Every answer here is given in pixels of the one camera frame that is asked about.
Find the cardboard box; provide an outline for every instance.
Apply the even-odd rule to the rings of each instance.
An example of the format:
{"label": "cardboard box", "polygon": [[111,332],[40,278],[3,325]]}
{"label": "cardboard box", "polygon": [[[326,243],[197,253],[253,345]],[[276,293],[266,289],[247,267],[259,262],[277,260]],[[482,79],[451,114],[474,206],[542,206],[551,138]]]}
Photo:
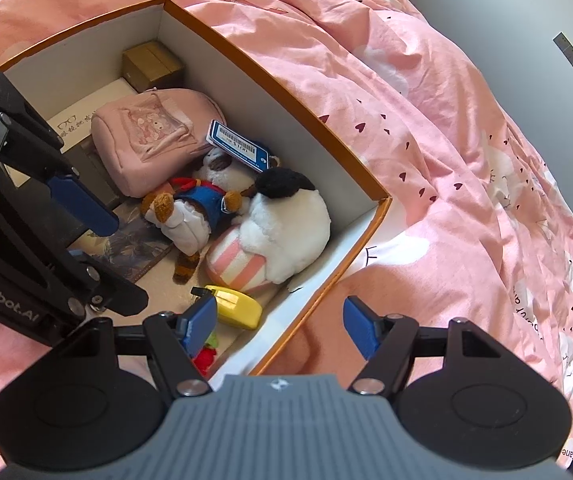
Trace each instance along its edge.
{"label": "cardboard box", "polygon": [[[169,0],[150,0],[82,23],[24,51],[2,69],[43,117],[68,116],[92,95],[95,108],[119,97],[105,89],[119,86],[122,53],[148,41],[164,44],[183,60],[185,88],[209,95],[234,130],[305,174],[331,216],[324,253],[268,302],[257,330],[218,326],[222,353],[210,378],[217,388],[225,374],[257,373],[279,354],[364,248],[391,197],[311,110],[226,38]],[[165,257],[138,281],[150,295],[146,311],[135,320],[112,314],[116,324],[188,307],[178,304],[186,291],[172,282],[173,257]]]}
{"label": "cardboard box", "polygon": [[182,87],[182,62],[158,41],[134,46],[122,54],[122,77],[138,92]]}

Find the pink striped plush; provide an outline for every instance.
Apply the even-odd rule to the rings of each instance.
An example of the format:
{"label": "pink striped plush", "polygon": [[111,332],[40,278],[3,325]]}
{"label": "pink striped plush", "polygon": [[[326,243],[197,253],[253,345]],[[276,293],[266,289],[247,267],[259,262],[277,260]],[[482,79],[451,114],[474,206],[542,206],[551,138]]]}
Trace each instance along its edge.
{"label": "pink striped plush", "polygon": [[231,227],[206,254],[206,272],[215,284],[240,292],[256,292],[270,283],[265,278],[266,259],[240,246],[240,229]]}

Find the blue tag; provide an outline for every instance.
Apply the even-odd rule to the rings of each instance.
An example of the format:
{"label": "blue tag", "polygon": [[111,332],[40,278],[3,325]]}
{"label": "blue tag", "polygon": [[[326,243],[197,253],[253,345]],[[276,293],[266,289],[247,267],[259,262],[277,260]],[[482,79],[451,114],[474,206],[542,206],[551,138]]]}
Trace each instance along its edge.
{"label": "blue tag", "polygon": [[217,121],[211,121],[206,142],[222,148],[259,173],[270,168],[271,155],[267,150]]}

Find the bed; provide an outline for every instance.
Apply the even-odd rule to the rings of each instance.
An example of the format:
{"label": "bed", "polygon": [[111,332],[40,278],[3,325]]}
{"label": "bed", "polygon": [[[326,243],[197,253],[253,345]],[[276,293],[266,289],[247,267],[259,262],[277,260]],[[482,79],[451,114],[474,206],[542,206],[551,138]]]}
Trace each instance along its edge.
{"label": "bed", "polygon": [[[141,1],[2,0],[0,64]],[[363,365],[340,316],[355,294],[425,326],[468,317],[562,391],[573,412],[573,213],[467,56],[408,0],[173,1],[278,79],[396,198],[262,371],[330,372],[346,386]],[[44,352],[0,326],[0,389]],[[418,363],[411,380],[439,365]],[[567,466],[573,428],[564,451]]]}

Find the plush bear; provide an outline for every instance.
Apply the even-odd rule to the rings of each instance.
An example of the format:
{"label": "plush bear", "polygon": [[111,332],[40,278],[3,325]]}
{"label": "plush bear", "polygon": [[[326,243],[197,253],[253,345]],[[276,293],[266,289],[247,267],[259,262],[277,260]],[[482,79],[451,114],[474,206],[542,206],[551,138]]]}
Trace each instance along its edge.
{"label": "plush bear", "polygon": [[193,178],[171,179],[144,197],[144,218],[180,250],[173,276],[176,282],[191,279],[211,233],[248,211],[256,175],[224,150],[213,148]]}

